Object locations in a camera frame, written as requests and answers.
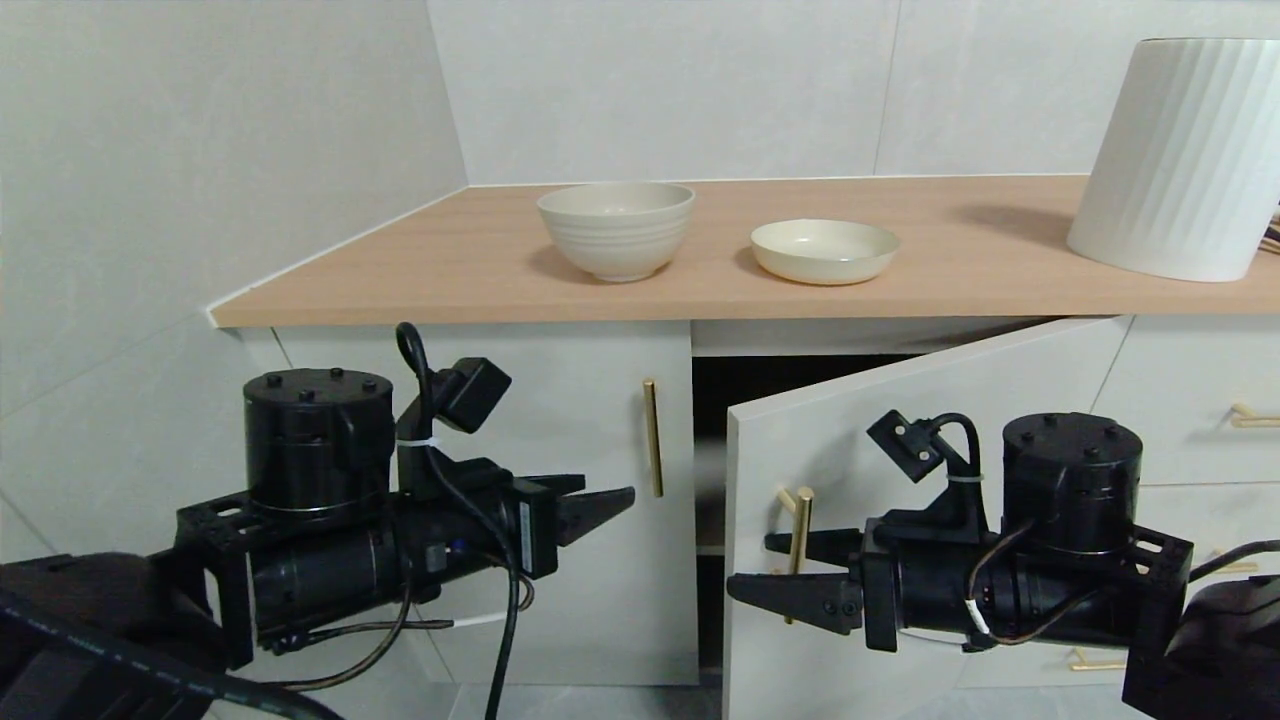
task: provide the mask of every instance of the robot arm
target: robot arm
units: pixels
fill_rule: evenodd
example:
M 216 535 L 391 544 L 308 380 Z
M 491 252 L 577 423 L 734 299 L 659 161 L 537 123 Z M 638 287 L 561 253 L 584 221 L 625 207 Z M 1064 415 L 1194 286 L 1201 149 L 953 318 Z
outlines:
M 411 325 L 398 332 L 416 340 Z M 634 488 L 581 492 L 582 475 L 517 477 L 486 457 L 448 457 L 431 439 L 431 421 L 479 430 L 511 378 L 483 357 L 439 372 L 421 357 L 415 372 L 430 397 L 420 393 L 398 423 L 392 384 L 378 375 L 335 368 L 255 378 L 244 386 L 248 487 L 178 510 L 172 548 L 151 557 L 100 553 L 0 566 L 0 717 L 201 717 L 215 698 L 253 700 L 244 688 L 227 696 L 206 685 L 248 664 L 255 644 L 294 652 L 334 637 L 324 625 L 402 603 L 396 623 L 376 624 L 389 630 L 385 647 L 351 671 L 278 683 L 265 705 L 255 701 L 283 712 L 288 702 L 279 693 L 358 675 L 404 626 L 451 626 L 408 624 L 410 603 L 435 600 L 444 584 L 495 565 L 531 587 L 558 569 L 558 548 L 634 503 Z M 393 454 L 401 478 L 394 492 Z M 206 573 L 216 580 L 220 625 Z M 55 632 L 52 624 L 69 625 Z M 92 652 L 104 646 L 81 632 L 111 646 L 125 641 L 128 657 Z M 206 682 L 168 673 L 170 682 L 143 671 L 152 665 L 142 662 L 131 667 L 134 651 L 160 665 L 178 661 L 184 676 Z M 492 705 L 495 711 L 495 698 Z
M 964 652 L 1033 641 L 1129 648 L 1124 701 L 1153 717 L 1280 717 L 1280 578 L 1212 585 L 1184 614 L 1188 582 L 1204 573 L 1192 570 L 1190 542 L 1134 524 L 1135 434 L 1084 414 L 1011 421 L 993 533 L 977 433 L 964 461 L 940 427 L 891 411 L 868 430 L 913 482 L 946 460 L 947 488 L 927 509 L 809 533 L 806 556 L 845 573 L 736 574 L 728 594 L 835 633 L 863 628 L 867 647 L 886 652 L 904 628 L 960 633 Z M 791 542 L 764 538 L 774 552 Z

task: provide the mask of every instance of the wire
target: wire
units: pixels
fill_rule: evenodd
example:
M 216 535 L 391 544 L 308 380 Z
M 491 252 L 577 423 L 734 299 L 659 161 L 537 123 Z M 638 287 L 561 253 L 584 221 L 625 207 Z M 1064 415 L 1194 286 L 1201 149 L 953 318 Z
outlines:
M 387 633 L 387 637 L 383 638 L 383 641 L 378 643 L 378 647 L 375 647 L 372 652 L 366 655 L 364 660 L 343 670 L 342 673 L 335 673 L 333 675 L 326 675 L 324 678 L 315 678 L 311 680 L 282 680 L 266 684 L 285 691 L 314 692 L 340 685 L 348 680 L 355 680 L 356 678 L 364 675 L 365 671 L 376 665 L 378 661 L 381 660 L 388 651 L 390 651 L 392 644 L 396 643 L 396 638 L 398 638 L 401 630 L 404 629 L 404 621 L 408 619 L 408 609 L 413 602 L 413 585 L 410 582 L 412 574 L 406 574 L 404 601 L 401 602 L 401 610 L 399 614 L 396 616 L 396 621 L 390 624 L 390 629 Z
M 915 633 L 913 633 L 910 630 L 899 630 L 897 634 L 900 634 L 902 637 L 906 637 L 906 638 L 911 638 L 914 641 L 920 641 L 920 642 L 931 643 L 931 644 L 945 644 L 947 647 L 964 647 L 966 644 L 966 643 L 960 642 L 960 641 L 945 641 L 942 638 L 931 638 L 928 635 L 918 635 L 918 634 L 915 634 Z
M 525 587 L 525 598 L 517 606 L 517 610 L 524 612 L 534 603 L 534 582 L 529 575 L 524 573 L 520 574 L 520 584 Z M 480 625 L 483 623 L 497 623 L 504 620 L 506 612 L 492 612 L 489 615 L 476 615 L 472 618 L 458 618 L 457 620 L 410 620 L 403 624 L 404 630 L 448 630 L 451 628 L 467 628 L 471 625 Z M 333 638 L 339 638 L 342 635 L 349 635 L 353 633 L 369 633 L 374 630 L 389 630 L 394 623 L 389 620 L 374 621 L 374 623 L 356 623 L 353 625 L 343 625 L 340 628 L 330 628 L 328 630 L 315 630 L 307 634 L 307 647 L 330 641 Z
M 431 368 L 426 363 L 426 350 L 422 346 L 422 336 L 417 332 L 417 328 L 412 323 L 401 323 L 396 325 L 396 345 L 399 347 L 401 356 L 408 363 L 410 368 L 413 369 L 413 374 L 417 375 L 417 393 L 419 393 L 419 418 L 417 418 L 417 438 L 419 441 L 425 441 L 431 438 L 431 420 L 435 418 L 435 398 L 431 395 Z M 511 646 L 516 639 L 516 619 L 520 616 L 518 609 L 518 596 L 520 596 L 520 571 L 516 564 L 516 551 L 507 538 L 507 534 L 502 532 L 493 518 L 480 510 L 475 502 L 471 501 L 466 495 L 462 493 L 440 469 L 440 462 L 436 459 L 436 451 L 434 447 L 424 447 L 422 454 L 426 457 L 428 466 L 435 475 L 435 479 L 440 483 L 440 487 L 449 493 L 460 505 L 462 505 L 471 515 L 480 521 L 481 525 L 494 537 L 498 542 L 498 547 L 502 548 L 502 555 L 506 559 L 508 585 L 507 585 L 507 614 L 506 624 L 502 629 L 502 642 L 498 644 L 498 660 L 493 667 L 493 682 L 489 685 L 489 702 L 485 706 L 485 720 L 498 719 L 498 706 L 502 702 L 502 688 L 507 679 L 507 665 L 511 664 Z
M 982 450 L 978 446 L 978 427 L 968 416 L 960 413 L 943 413 L 929 420 L 929 432 L 936 433 L 942 425 L 957 424 L 964 428 L 965 442 L 969 443 L 969 470 L 973 477 L 982 475 Z
M 1044 630 L 1050 629 L 1055 623 L 1066 618 L 1066 614 L 1075 610 L 1076 607 L 1084 605 L 1085 602 L 1093 600 L 1096 596 L 1101 594 L 1105 588 L 1093 588 L 1092 591 L 1083 592 L 1070 600 L 1064 601 L 1052 612 L 1044 616 L 1044 620 L 1039 625 L 1036 625 L 1032 630 L 1023 633 L 1020 635 L 1014 635 L 1011 638 L 1001 638 L 997 635 L 989 635 L 991 639 L 996 641 L 998 644 L 1023 644 L 1030 642 L 1041 635 Z
M 1025 523 L 1023 523 L 1021 525 L 1019 525 L 1014 532 L 1011 532 L 1007 536 L 1000 538 L 1000 542 L 997 542 L 996 544 L 991 546 L 991 550 L 988 550 L 986 553 L 983 553 L 983 556 L 979 557 L 978 561 L 973 564 L 973 568 L 969 570 L 969 577 L 965 579 L 965 584 L 964 584 L 964 598 L 965 600 L 973 600 L 973 588 L 974 588 L 974 585 L 978 584 L 978 573 L 980 573 L 982 569 L 986 568 L 988 562 L 991 562 L 992 560 L 995 560 L 996 557 L 998 557 L 1002 552 L 1005 552 L 1005 550 L 1007 550 L 1009 546 L 1011 546 L 1015 542 L 1018 542 L 1018 538 L 1020 538 L 1020 537 L 1025 536 L 1028 532 L 1030 532 L 1030 529 L 1033 527 L 1036 527 L 1036 521 L 1034 520 L 1027 520 Z
M 1204 562 L 1203 565 L 1193 569 L 1192 574 L 1190 574 L 1190 579 L 1188 582 L 1194 583 L 1196 580 L 1199 580 L 1201 578 L 1204 578 L 1206 575 L 1210 575 L 1212 573 L 1217 573 L 1219 570 L 1221 570 L 1222 568 L 1226 568 L 1228 565 L 1230 565 L 1233 562 L 1238 562 L 1238 561 L 1240 561 L 1240 560 L 1243 560 L 1245 557 L 1249 557 L 1252 555 L 1261 555 L 1263 552 L 1280 552 L 1280 539 L 1257 541 L 1257 542 L 1251 542 L 1251 543 L 1242 544 L 1240 547 L 1236 547 L 1235 550 L 1229 550 L 1229 551 L 1224 552 L 1222 555 L 1219 555 L 1213 560 L 1210 560 L 1210 561 Z
M 99 660 L 159 680 L 180 694 L 221 700 L 291 720 L 342 720 L 340 715 L 308 697 L 265 683 L 200 670 L 154 650 L 115 638 L 97 628 L 65 620 L 4 588 L 0 588 L 0 616 L 12 618 L 44 635 L 78 647 Z
M 1011 544 L 1014 544 L 1015 542 L 1018 542 L 1019 538 L 1021 538 L 1028 532 L 1030 532 L 1030 529 L 1034 525 L 1036 525 L 1034 520 L 1027 520 L 1025 523 L 1023 523 L 1021 525 L 1019 525 L 1016 529 L 1014 529 L 1014 532 L 1011 532 L 1007 536 L 1000 538 L 1000 542 L 997 542 L 996 544 L 991 546 L 991 550 L 988 550 L 987 552 L 984 552 L 983 556 L 979 557 L 978 561 L 973 564 L 973 569 L 969 570 L 969 577 L 965 579 L 965 588 L 964 588 L 965 607 L 968 607 L 969 615 L 973 618 L 974 625 L 977 625 L 978 630 L 982 632 L 982 634 L 984 634 L 988 638 L 991 638 L 992 641 L 995 641 L 997 644 L 1015 646 L 1015 644 L 1023 644 L 1025 642 L 1030 642 L 1030 641 L 1038 638 L 1041 634 L 1044 633 L 1044 630 L 1047 630 L 1051 626 L 1053 626 L 1055 623 L 1057 623 L 1062 618 L 1066 618 L 1066 615 L 1069 612 L 1071 612 L 1076 607 L 1084 605 L 1085 602 L 1093 600 L 1100 593 L 1102 593 L 1103 589 L 1106 589 L 1103 587 L 1098 587 L 1098 588 L 1093 588 L 1091 591 L 1085 591 L 1085 592 L 1079 593 L 1079 594 L 1076 594 L 1076 596 L 1074 596 L 1071 598 L 1065 600 L 1064 602 L 1059 603 L 1059 606 L 1055 607 L 1052 612 L 1050 612 L 1048 615 L 1046 615 L 1044 620 L 1042 620 L 1038 625 L 1036 625 L 1034 628 L 1032 628 L 1030 630 L 1028 630 L 1028 632 L 1025 632 L 1025 633 L 1023 633 L 1020 635 L 1000 637 L 996 633 L 993 633 L 991 630 L 991 626 L 987 625 L 987 620 L 982 616 L 982 610 L 978 609 L 978 603 L 974 600 L 974 592 L 973 591 L 974 591 L 974 585 L 978 584 L 978 574 L 982 573 L 982 569 L 986 568 L 987 565 L 989 565 L 996 557 L 1000 557 L 1000 555 L 1002 555 L 1006 550 L 1009 550 L 1009 547 Z
M 991 548 L 987 552 L 984 552 L 982 557 L 978 559 L 977 562 L 973 564 L 973 568 L 969 570 L 969 577 L 965 578 L 964 583 L 965 609 L 969 611 L 969 616 L 973 619 L 973 624 L 975 628 L 978 628 L 978 632 L 989 638 L 996 638 L 996 634 L 991 632 L 991 626 L 987 625 L 987 619 L 982 616 L 982 610 L 978 607 L 978 602 L 974 600 L 974 593 L 973 593 L 974 585 L 978 584 L 978 573 L 980 573 L 982 569 L 986 568 L 988 562 L 991 562 L 992 560 L 998 557 L 1002 552 L 1005 552 L 1005 550 L 1007 550 L 1009 546 L 1018 542 L 1018 538 L 1025 536 L 1034 525 L 1036 525 L 1034 520 L 1027 520 L 1025 523 L 1019 525 L 1014 532 L 1000 538 L 1000 542 L 991 546 Z

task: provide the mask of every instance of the open cabinet door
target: open cabinet door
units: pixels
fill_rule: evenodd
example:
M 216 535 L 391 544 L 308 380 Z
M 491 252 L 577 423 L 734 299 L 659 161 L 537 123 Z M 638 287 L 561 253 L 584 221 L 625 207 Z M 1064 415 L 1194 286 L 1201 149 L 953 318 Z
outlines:
M 865 434 L 891 409 L 913 420 L 956 411 L 977 423 L 987 512 L 998 527 L 1005 424 L 1032 413 L 1088 411 L 1129 323 L 1056 320 L 731 407 L 726 571 L 786 571 L 787 557 L 763 546 L 767 533 L 791 532 L 780 488 L 813 488 L 812 530 L 860 529 L 891 509 L 927 506 L 943 473 L 914 486 Z M 964 447 L 963 436 L 945 434 Z M 810 573 L 838 570 L 805 564 Z M 957 646 L 911 637 L 897 653 L 870 651 L 860 630 L 842 637 L 787 625 L 727 596 L 724 624 L 724 716 L 732 720 L 887 720 L 955 687 L 965 662 Z

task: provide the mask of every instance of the drawer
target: drawer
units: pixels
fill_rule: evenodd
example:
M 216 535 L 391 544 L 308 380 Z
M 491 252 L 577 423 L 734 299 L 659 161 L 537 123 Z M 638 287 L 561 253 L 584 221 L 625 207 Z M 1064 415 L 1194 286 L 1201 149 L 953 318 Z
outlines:
M 1138 493 L 1138 524 L 1196 543 L 1198 565 L 1254 539 L 1280 537 L 1280 483 L 1146 487 Z M 1192 585 L 1280 573 L 1280 553 L 1258 555 Z M 973 655 L 957 687 L 1009 688 L 1108 684 L 1124 680 L 1124 650 L 1029 643 Z
M 1280 483 L 1165 486 L 1138 491 L 1138 524 L 1196 543 L 1194 564 L 1257 539 L 1280 537 Z M 1253 556 L 1207 580 L 1280 574 L 1280 553 Z M 1204 582 L 1192 587 L 1192 593 Z
M 1093 411 L 1144 445 L 1144 486 L 1280 482 L 1280 316 L 1135 318 Z

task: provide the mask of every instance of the wooden countertop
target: wooden countertop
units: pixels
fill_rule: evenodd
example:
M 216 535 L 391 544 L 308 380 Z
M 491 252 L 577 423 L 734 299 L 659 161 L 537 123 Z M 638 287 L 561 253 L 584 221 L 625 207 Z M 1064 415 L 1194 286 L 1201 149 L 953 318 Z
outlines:
M 1085 176 L 689 183 L 675 261 L 635 283 L 595 281 L 552 246 L 548 187 L 465 190 L 256 286 L 212 310 L 220 327 L 579 320 L 1280 313 L 1280 255 L 1243 281 L 1192 283 L 1074 255 L 1065 238 Z M 788 218 L 882 225 L 902 249 L 846 287 L 778 279 L 753 228 Z

